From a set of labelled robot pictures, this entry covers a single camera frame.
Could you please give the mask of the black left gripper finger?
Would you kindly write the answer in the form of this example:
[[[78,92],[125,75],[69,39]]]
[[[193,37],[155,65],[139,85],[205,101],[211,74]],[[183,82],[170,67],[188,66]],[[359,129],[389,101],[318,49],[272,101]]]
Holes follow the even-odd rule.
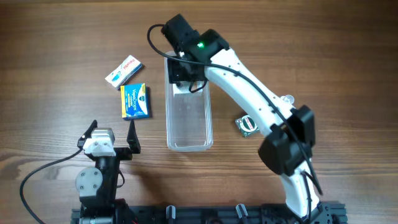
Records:
[[[80,137],[80,139],[77,142],[77,147],[83,147],[86,140],[91,138],[92,132],[98,127],[98,122],[97,120],[93,120],[93,122],[90,124],[90,127],[83,133],[83,135]]]
[[[129,148],[132,154],[140,154],[141,153],[141,145],[139,143],[137,134],[136,134],[136,127],[134,120],[130,120],[129,123],[129,130],[127,134],[127,143],[129,144]]]

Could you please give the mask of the white Hansaplast box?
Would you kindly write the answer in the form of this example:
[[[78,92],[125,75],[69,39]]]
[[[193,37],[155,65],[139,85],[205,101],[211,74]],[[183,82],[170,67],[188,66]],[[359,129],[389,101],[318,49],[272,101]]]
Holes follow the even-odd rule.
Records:
[[[202,81],[197,81],[197,82],[178,82],[172,84],[173,88],[173,93],[174,95],[181,95],[181,94],[190,94],[190,90],[196,90],[197,88],[200,88],[203,85]]]

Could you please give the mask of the blue VapoDrops box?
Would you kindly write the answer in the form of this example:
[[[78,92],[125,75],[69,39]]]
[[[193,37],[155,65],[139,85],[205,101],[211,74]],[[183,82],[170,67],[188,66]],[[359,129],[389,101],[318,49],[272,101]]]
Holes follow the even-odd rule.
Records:
[[[141,119],[150,116],[149,100],[145,83],[121,86],[122,119]]]

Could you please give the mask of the white Panadol box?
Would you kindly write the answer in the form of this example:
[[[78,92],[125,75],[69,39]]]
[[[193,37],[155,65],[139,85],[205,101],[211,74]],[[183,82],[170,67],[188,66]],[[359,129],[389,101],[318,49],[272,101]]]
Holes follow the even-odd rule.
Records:
[[[105,77],[105,80],[118,90],[142,67],[143,64],[138,59],[129,55],[115,70]]]

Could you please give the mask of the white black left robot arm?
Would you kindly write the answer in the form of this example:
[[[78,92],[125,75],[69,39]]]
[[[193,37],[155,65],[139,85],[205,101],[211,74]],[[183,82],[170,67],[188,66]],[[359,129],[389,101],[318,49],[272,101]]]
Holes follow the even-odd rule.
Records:
[[[75,179],[81,202],[79,223],[137,223],[134,212],[123,198],[116,198],[122,185],[118,177],[122,161],[130,161],[133,154],[141,152],[134,121],[130,121],[127,147],[116,147],[111,128],[99,128],[96,120],[78,140],[77,146],[95,162],[83,169]]]

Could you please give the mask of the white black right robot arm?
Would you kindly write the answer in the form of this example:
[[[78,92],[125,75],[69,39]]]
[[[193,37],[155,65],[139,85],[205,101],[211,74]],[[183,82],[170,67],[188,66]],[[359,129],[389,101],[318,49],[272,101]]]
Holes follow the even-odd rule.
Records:
[[[167,121],[183,100],[206,95],[212,82],[226,92],[255,122],[264,136],[259,148],[263,163],[279,175],[286,206],[296,216],[311,217],[322,193],[311,163],[315,144],[313,111],[297,109],[262,84],[240,61],[229,43],[215,30],[199,34],[191,27],[161,32],[174,48],[166,54],[169,84]]]

